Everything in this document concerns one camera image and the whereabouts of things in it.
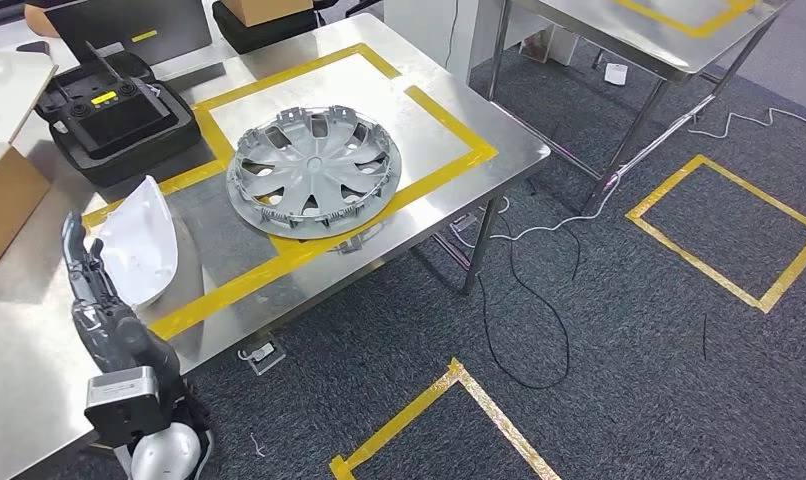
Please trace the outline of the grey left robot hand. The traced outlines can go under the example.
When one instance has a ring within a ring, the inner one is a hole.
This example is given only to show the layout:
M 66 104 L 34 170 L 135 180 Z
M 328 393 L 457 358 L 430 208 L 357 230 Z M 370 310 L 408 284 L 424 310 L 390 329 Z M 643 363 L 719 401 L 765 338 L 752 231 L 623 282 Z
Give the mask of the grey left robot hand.
M 120 298 L 101 257 L 103 242 L 97 239 L 87 248 L 85 234 L 81 214 L 69 212 L 61 227 L 61 246 L 80 340 L 102 372 L 149 366 L 160 395 L 181 396 L 184 383 L 176 351 Z

